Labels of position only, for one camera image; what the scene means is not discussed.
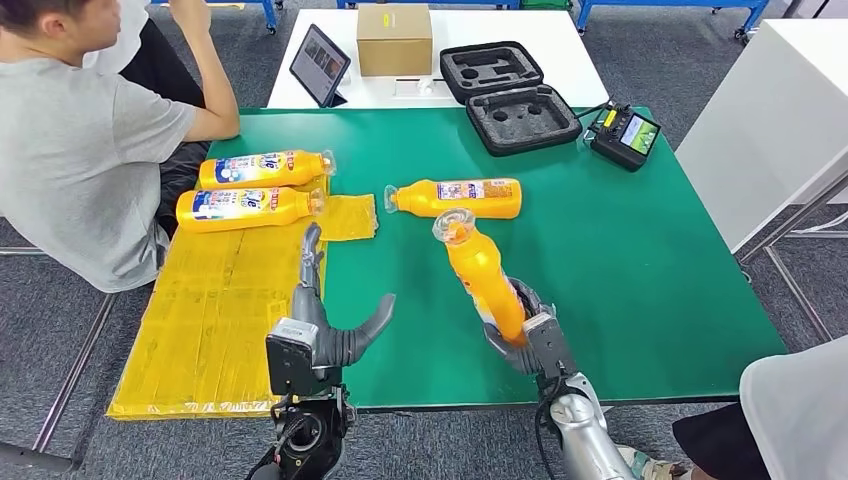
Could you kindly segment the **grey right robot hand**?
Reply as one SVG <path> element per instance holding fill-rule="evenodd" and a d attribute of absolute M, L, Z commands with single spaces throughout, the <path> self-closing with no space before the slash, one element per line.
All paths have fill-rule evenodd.
<path fill-rule="evenodd" d="M 539 313 L 556 316 L 556 309 L 552 305 L 544 304 L 535 290 L 527 286 L 520 279 L 509 277 L 518 298 L 528 318 Z M 523 375 L 539 374 L 543 367 L 530 346 L 517 347 L 503 339 L 497 328 L 489 323 L 484 323 L 483 334 L 488 344 L 503 358 L 514 370 Z"/>

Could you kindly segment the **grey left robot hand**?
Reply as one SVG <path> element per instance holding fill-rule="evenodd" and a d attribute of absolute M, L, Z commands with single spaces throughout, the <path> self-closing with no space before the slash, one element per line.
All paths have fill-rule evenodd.
<path fill-rule="evenodd" d="M 305 230 L 301 244 L 300 279 L 294 288 L 291 315 L 295 320 L 317 328 L 312 347 L 314 367 L 348 367 L 357 363 L 382 333 L 393 316 L 396 295 L 380 298 L 376 310 L 353 329 L 337 329 L 330 325 L 320 297 L 320 262 L 324 253 L 317 249 L 321 228 L 312 222 Z"/>

